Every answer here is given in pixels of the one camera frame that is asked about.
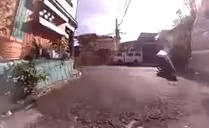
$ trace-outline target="wall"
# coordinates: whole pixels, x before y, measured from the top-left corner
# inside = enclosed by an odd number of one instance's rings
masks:
[[[106,38],[106,39],[96,39],[96,45],[94,50],[100,50],[100,49],[109,49],[112,51],[115,51],[116,48],[116,42],[113,38]]]
[[[189,68],[209,75],[209,0],[202,0],[192,33]]]
[[[23,98],[21,85],[10,81],[12,65],[21,61],[0,63],[0,112],[7,112],[13,109],[16,101]],[[37,84],[37,89],[49,87],[51,84],[72,78],[74,72],[73,60],[35,60],[37,70],[48,73],[48,80]]]

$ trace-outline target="building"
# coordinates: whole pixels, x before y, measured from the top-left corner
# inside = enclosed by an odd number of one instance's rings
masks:
[[[209,75],[209,0],[201,0],[192,34],[189,67]]]
[[[33,41],[50,48],[62,37],[72,48],[77,4],[78,0],[0,0],[0,17],[7,21],[0,18],[0,55],[19,59],[30,53]]]
[[[80,44],[80,63],[83,65],[111,64],[117,50],[116,39],[111,36],[84,34],[77,37]]]

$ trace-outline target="house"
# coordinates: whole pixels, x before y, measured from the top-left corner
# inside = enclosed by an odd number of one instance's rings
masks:
[[[10,5],[9,12],[1,7],[4,3]],[[33,41],[48,48],[62,37],[73,49],[77,4],[78,0],[0,0],[2,18],[8,21],[0,19],[0,55],[19,59],[30,53]]]
[[[83,65],[110,64],[117,50],[116,39],[111,36],[84,34],[76,37],[80,44],[80,63]]]

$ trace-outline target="road surface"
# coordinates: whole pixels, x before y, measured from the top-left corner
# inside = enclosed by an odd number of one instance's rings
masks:
[[[81,78],[37,101],[35,109],[43,116],[28,127],[209,128],[209,87],[204,83],[181,77],[170,82],[147,67],[80,70]]]

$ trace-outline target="sky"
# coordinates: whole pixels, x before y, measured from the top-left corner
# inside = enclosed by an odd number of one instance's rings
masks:
[[[114,33],[115,19],[124,14],[127,0],[79,0],[76,35]],[[131,0],[120,26],[122,42],[136,40],[141,32],[159,32],[170,29],[183,8],[183,0]]]

